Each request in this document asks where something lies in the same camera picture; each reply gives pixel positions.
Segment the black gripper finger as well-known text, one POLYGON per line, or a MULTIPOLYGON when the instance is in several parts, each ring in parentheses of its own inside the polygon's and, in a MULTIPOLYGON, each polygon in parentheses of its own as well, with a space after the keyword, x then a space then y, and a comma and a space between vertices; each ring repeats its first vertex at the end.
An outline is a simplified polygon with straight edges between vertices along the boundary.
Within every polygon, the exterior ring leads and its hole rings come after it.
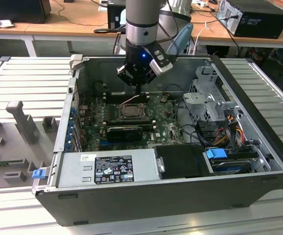
POLYGON ((139 78, 139 94, 141 94, 142 92, 142 86, 149 84, 155 77, 156 74, 152 70, 150 70, 148 73, 139 78))
POLYGON ((139 94, 139 84, 136 76, 133 76, 126 69, 125 65, 122 65, 117 68, 117 76, 120 78, 126 85, 135 87, 135 94, 139 94))

